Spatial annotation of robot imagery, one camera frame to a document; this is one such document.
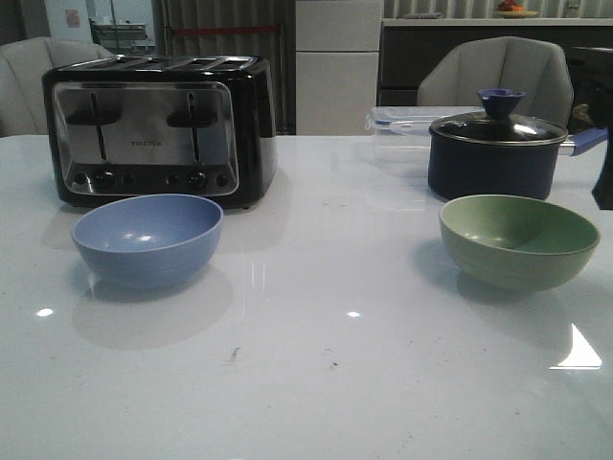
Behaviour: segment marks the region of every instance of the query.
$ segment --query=toaster knob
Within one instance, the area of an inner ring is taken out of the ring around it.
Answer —
[[[97,189],[110,189],[115,183],[115,174],[109,170],[97,170],[94,172],[92,182]]]
[[[207,176],[204,171],[190,172],[187,177],[188,187],[192,190],[202,190],[207,186]]]

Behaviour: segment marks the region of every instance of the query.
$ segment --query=chair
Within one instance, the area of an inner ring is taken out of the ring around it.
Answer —
[[[573,86],[563,50],[545,41],[501,36],[457,46],[423,80],[418,105],[478,105],[479,89],[525,91],[514,113],[566,127]]]
[[[109,56],[113,55],[99,45],[48,36],[0,46],[0,136],[46,134],[44,73]]]

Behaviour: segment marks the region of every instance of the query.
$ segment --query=lid knob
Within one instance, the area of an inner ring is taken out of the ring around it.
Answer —
[[[512,89],[482,89],[477,92],[486,113],[494,120],[505,120],[517,107],[526,93],[515,93]]]

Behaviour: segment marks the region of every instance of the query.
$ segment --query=black toaster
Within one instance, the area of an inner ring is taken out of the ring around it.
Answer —
[[[109,57],[52,69],[43,89],[57,192],[70,204],[169,193],[246,208],[272,181],[262,57]]]

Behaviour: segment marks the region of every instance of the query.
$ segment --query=plate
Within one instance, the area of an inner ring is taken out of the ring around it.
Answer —
[[[538,11],[498,11],[496,14],[507,18],[532,17],[538,14]]]

